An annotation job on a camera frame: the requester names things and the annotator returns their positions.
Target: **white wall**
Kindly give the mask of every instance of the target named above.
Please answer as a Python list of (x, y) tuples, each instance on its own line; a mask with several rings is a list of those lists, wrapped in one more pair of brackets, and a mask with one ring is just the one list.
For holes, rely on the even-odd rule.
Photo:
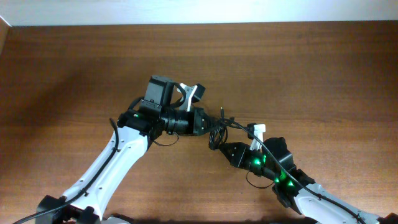
[(398, 0), (0, 0), (12, 26), (398, 19)]

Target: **brown tabletop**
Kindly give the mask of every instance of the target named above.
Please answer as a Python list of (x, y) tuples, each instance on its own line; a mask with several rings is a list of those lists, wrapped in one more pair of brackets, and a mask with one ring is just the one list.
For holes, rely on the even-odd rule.
[[(198, 106), (209, 114), (222, 106), (240, 123), (266, 124), (264, 137), (285, 137), (297, 167), (337, 197), (381, 216), (398, 212), (396, 21), (13, 27), (0, 57), (0, 223), (78, 180), (112, 135), (108, 118), (155, 74), (201, 83)], [(239, 130), (228, 140), (251, 142)], [(208, 135), (153, 145), (105, 215), (299, 217), (245, 175), (208, 149)]]

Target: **green led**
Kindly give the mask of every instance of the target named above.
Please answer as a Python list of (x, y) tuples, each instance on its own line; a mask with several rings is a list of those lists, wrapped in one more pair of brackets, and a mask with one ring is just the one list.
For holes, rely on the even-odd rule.
[(285, 178), (286, 178), (286, 174), (285, 174), (285, 172), (283, 172), (283, 171), (281, 171), (280, 172), (280, 180), (284, 180)]

